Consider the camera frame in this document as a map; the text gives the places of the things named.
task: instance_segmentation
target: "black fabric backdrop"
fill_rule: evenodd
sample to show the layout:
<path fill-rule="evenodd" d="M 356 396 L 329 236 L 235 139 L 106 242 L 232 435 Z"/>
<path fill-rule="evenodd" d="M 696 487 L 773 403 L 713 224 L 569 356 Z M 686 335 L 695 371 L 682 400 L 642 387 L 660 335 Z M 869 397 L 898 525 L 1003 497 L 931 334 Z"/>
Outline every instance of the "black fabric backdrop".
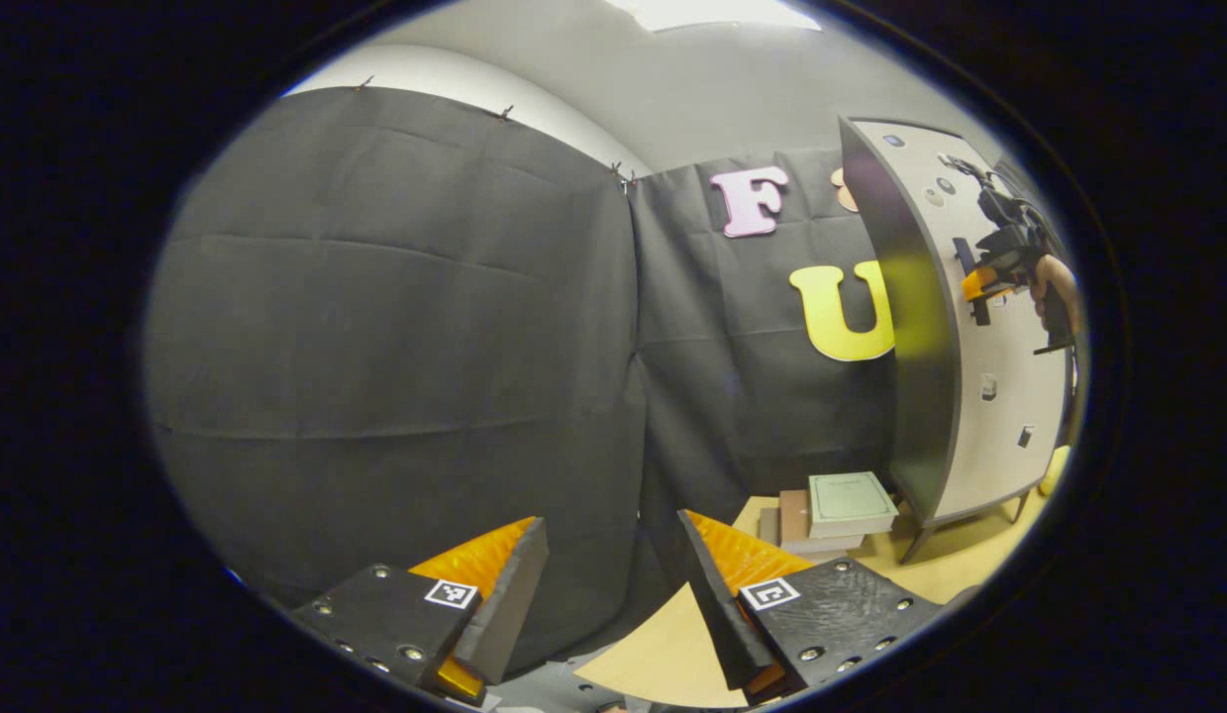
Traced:
<path fill-rule="evenodd" d="M 726 204 L 709 179 L 760 167 L 789 175 L 777 228 L 728 238 Z M 680 562 L 686 546 L 680 507 L 731 523 L 748 496 L 802 488 L 806 475 L 871 469 L 886 477 L 893 352 L 865 362 L 822 356 L 789 283 L 800 268 L 839 268 L 849 329 L 875 325 L 870 290 L 854 275 L 875 253 L 860 217 L 838 202 L 836 168 L 840 150 L 775 152 L 676 168 L 628 189 L 649 403 L 640 509 L 663 563 Z M 680 567 L 666 572 L 682 583 Z"/>
<path fill-rule="evenodd" d="M 789 174 L 779 226 L 725 238 L 709 177 L 767 166 Z M 144 378 L 169 480 L 286 606 L 545 515 L 509 669 L 607 644 L 672 593 L 663 569 L 682 582 L 674 511 L 731 522 L 750 495 L 883 464 L 893 356 L 821 356 L 788 281 L 838 266 L 849 328 L 875 324 L 838 167 L 721 160 L 623 195 L 455 101 L 287 96 L 188 190 L 157 264 Z"/>

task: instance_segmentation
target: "yellow letter u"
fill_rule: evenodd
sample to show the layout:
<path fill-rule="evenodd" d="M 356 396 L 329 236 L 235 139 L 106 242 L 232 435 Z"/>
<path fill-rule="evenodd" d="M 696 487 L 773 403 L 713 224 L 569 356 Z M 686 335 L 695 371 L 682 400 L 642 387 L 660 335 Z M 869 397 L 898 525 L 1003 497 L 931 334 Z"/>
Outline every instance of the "yellow letter u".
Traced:
<path fill-rule="evenodd" d="M 863 334 L 853 333 L 843 315 L 843 296 L 838 287 L 843 271 L 820 265 L 795 270 L 789 276 L 789 283 L 802 292 L 807 337 L 823 356 L 839 362 L 876 360 L 894 347 L 891 303 L 886 298 L 886 283 L 881 281 L 881 268 L 876 260 L 860 263 L 855 265 L 855 275 L 866 281 L 876 312 L 876 325 Z"/>

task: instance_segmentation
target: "wooden surface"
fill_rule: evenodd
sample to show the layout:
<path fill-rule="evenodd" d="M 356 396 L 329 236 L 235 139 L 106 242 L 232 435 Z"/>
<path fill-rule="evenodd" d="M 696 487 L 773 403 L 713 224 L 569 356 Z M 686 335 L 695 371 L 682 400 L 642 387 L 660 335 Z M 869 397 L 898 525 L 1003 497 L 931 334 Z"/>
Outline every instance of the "wooden surface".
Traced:
<path fill-rule="evenodd" d="M 757 536 L 763 507 L 779 506 L 777 497 L 752 497 L 731 523 Z M 892 531 L 864 538 L 848 555 L 888 577 L 908 592 L 935 604 L 945 604 L 963 588 L 984 582 L 1028 531 L 1044 509 L 1044 497 L 1031 493 L 1022 519 L 1010 524 L 1017 498 L 973 518 L 940 528 L 908 565 L 898 560 L 917 535 L 907 504 L 899 509 Z M 577 671 L 595 685 L 647 701 L 696 708 L 747 706 L 741 691 L 723 684 L 709 633 L 691 588 L 683 587 L 636 631 Z"/>

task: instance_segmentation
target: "ceiling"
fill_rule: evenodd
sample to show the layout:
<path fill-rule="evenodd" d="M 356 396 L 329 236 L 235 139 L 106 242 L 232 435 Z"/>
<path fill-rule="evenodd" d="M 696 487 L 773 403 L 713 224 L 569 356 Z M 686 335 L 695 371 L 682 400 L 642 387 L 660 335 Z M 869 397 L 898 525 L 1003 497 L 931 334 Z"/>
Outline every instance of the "ceiling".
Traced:
<path fill-rule="evenodd" d="M 544 87 L 655 172 L 741 153 L 838 147 L 838 117 L 958 131 L 999 144 L 929 82 L 821 18 L 823 32 L 713 23 L 644 31 L 604 0 L 460 0 L 368 44 L 469 55 Z"/>

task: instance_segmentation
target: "stack of books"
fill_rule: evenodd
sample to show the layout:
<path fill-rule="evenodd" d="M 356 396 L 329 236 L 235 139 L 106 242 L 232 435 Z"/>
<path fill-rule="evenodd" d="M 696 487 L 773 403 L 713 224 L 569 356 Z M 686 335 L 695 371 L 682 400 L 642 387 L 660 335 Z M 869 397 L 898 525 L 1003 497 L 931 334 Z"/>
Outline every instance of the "stack of books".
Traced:
<path fill-rule="evenodd" d="M 891 530 L 898 514 L 875 474 L 811 475 L 807 490 L 780 491 L 780 507 L 762 511 L 758 536 L 780 550 L 825 562 Z"/>

